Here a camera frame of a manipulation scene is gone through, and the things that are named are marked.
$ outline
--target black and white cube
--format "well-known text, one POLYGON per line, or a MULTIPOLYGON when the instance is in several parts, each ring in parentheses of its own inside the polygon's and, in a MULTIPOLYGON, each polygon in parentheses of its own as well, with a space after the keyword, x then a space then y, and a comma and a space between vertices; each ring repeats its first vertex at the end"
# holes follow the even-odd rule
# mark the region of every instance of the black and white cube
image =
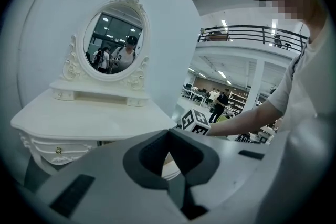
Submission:
POLYGON ((211 129, 205 115, 195 109, 190 109, 181 117, 181 125, 186 131, 203 135, 211 129))

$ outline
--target white vanity table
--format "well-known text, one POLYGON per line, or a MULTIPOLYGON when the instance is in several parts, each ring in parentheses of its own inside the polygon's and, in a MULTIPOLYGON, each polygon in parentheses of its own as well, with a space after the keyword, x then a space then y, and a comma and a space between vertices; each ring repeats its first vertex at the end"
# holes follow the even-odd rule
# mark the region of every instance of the white vanity table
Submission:
MULTIPOLYGON (((110 0, 88 16, 77 35, 71 37, 72 51, 63 74, 26 105, 11 120, 37 165, 49 174, 53 165, 75 161, 88 151, 148 132, 176 126, 144 91, 149 52, 149 22, 139 0, 110 0), (116 74, 98 72, 85 54, 83 41, 90 21, 107 7, 128 7, 139 14, 143 44, 133 63, 116 74)), ((163 171, 165 178, 179 173, 174 162, 163 171)))

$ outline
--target railing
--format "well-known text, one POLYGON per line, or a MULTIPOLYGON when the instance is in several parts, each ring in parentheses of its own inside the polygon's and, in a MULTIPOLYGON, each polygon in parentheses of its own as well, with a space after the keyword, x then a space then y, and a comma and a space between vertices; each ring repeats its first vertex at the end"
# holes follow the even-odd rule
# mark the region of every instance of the railing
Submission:
POLYGON ((234 41, 238 39, 259 41, 270 46, 301 52, 308 38, 290 31, 267 26, 230 25, 201 29, 198 42, 234 41))

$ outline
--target ornate mirror frame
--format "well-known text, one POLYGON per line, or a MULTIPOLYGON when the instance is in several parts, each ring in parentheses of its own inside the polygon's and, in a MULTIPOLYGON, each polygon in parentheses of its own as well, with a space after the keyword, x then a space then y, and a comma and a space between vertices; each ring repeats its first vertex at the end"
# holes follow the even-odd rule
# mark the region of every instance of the ornate mirror frame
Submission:
POLYGON ((108 0, 92 11, 72 35, 70 46, 72 50, 63 66, 59 80, 50 87, 54 90, 54 98, 74 100, 77 92, 89 92, 113 95, 127 98, 127 104, 143 106, 149 97, 144 93, 144 80, 147 62, 149 60, 150 25, 146 12, 139 0, 108 0), (107 7, 126 6, 133 9, 140 17, 143 29, 143 44, 135 61, 125 70, 116 74, 103 74, 88 62, 84 52, 84 36, 93 18, 107 7))

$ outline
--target drawer knob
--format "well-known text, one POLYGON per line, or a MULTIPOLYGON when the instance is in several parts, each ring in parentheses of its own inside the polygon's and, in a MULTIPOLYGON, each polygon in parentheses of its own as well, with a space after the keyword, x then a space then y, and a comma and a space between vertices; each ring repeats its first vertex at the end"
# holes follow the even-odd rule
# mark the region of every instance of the drawer knob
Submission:
POLYGON ((62 154, 62 149, 58 146, 55 150, 57 154, 62 154))

